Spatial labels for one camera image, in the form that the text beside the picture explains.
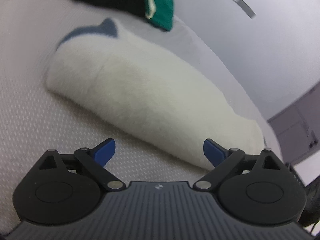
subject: white wall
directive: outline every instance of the white wall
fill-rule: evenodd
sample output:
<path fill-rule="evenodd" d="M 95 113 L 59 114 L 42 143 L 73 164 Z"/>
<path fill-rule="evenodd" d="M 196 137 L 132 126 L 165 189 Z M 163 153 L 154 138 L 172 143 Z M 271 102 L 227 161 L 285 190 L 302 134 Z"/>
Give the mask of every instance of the white wall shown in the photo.
<path fill-rule="evenodd" d="M 320 0 L 175 0 L 175 13 L 216 53 L 268 119 L 320 80 Z"/>

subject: white fuzzy fabric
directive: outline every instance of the white fuzzy fabric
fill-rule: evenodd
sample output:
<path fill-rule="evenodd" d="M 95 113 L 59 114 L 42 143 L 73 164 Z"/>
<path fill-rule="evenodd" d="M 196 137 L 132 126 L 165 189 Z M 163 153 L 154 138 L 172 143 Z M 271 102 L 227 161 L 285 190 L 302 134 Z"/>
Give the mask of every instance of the white fuzzy fabric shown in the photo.
<path fill-rule="evenodd" d="M 257 123 L 236 115 L 211 81 L 168 50 L 116 25 L 117 39 L 88 34 L 61 44 L 48 88 L 199 167 L 212 169 L 203 154 L 207 138 L 247 154 L 261 152 Z"/>

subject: patterned fabric surface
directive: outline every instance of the patterned fabric surface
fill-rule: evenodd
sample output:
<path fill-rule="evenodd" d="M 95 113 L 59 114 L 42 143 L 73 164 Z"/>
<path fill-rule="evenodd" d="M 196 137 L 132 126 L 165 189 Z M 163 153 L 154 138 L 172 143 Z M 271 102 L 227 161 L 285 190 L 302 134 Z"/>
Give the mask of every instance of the patterned fabric surface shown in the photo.
<path fill-rule="evenodd" d="M 201 67 L 202 57 L 194 43 L 196 35 L 191 36 L 178 19 L 173 30 L 164 33 L 131 15 L 70 0 L 0 0 L 1 233 L 19 223 L 12 193 L 48 148 L 72 153 L 112 137 L 116 141 L 116 154 L 106 168 L 126 183 L 131 180 L 184 180 L 192 184 L 207 173 L 127 135 L 44 87 L 48 62 L 62 37 L 75 27 L 100 24 L 107 17 L 118 18 L 134 33 L 171 50 L 191 65 Z M 259 119 L 267 142 L 280 154 L 270 127 L 217 57 L 216 61 L 221 65 L 216 73 L 227 73 L 223 82 L 216 78 L 217 83 L 221 82 L 216 85 L 232 107 L 239 100 L 232 98 L 234 94 L 242 95 L 244 109 L 240 112 Z M 231 82 L 236 83 L 236 92 L 221 88 L 230 86 Z"/>

